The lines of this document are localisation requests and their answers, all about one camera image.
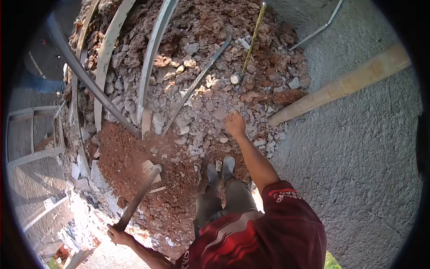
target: foot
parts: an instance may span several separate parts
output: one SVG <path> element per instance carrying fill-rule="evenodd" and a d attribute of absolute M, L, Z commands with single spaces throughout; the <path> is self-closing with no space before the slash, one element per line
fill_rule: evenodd
<path fill-rule="evenodd" d="M 221 173 L 224 184 L 225 184 L 225 180 L 234 176 L 233 170 L 234 170 L 235 164 L 236 164 L 236 161 L 234 160 L 233 157 L 231 157 L 230 155 L 225 155 L 224 160 L 222 162 L 222 173 Z"/>
<path fill-rule="evenodd" d="M 209 179 L 208 185 L 219 194 L 221 191 L 221 182 L 215 164 L 208 164 L 207 174 Z"/>

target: red t-shirt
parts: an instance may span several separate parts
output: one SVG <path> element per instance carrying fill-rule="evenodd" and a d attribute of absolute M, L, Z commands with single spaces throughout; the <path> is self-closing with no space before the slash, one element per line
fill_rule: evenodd
<path fill-rule="evenodd" d="M 200 229 L 175 268 L 319 268 L 324 226 L 287 181 L 263 189 L 265 214 L 230 213 Z"/>

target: fist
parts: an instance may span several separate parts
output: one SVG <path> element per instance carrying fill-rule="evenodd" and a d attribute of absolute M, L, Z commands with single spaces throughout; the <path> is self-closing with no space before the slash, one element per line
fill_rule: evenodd
<path fill-rule="evenodd" d="M 225 126 L 234 139 L 246 137 L 245 119 L 236 109 L 230 110 L 230 113 L 225 115 Z"/>
<path fill-rule="evenodd" d="M 119 232 L 115 229 L 116 224 L 113 226 L 107 225 L 109 230 L 107 231 L 108 236 L 115 244 L 130 246 L 134 242 L 134 237 L 126 232 Z"/>

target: person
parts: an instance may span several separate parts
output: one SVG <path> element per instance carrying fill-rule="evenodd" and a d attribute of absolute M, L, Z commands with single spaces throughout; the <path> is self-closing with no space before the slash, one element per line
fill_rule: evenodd
<path fill-rule="evenodd" d="M 221 171 L 226 206 L 221 206 L 215 166 L 209 164 L 209 183 L 196 201 L 196 240 L 175 264 L 118 232 L 115 225 L 109 225 L 111 240 L 131 247 L 151 269 L 323 268 L 326 234 L 318 216 L 246 137 L 245 121 L 237 110 L 226 115 L 226 126 L 240 146 L 265 213 L 257 211 L 251 192 L 234 176 L 234 158 L 226 156 Z"/>

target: gray pants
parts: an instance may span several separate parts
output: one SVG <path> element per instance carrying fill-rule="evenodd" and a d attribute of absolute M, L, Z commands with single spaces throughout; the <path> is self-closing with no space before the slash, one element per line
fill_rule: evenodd
<path fill-rule="evenodd" d="M 215 221 L 229 213 L 244 213 L 257 211 L 249 187 L 234 176 L 225 181 L 226 205 L 222 208 L 221 199 L 209 185 L 206 191 L 196 200 L 196 215 L 194 217 L 194 233 L 199 237 L 199 230 L 207 223 Z"/>

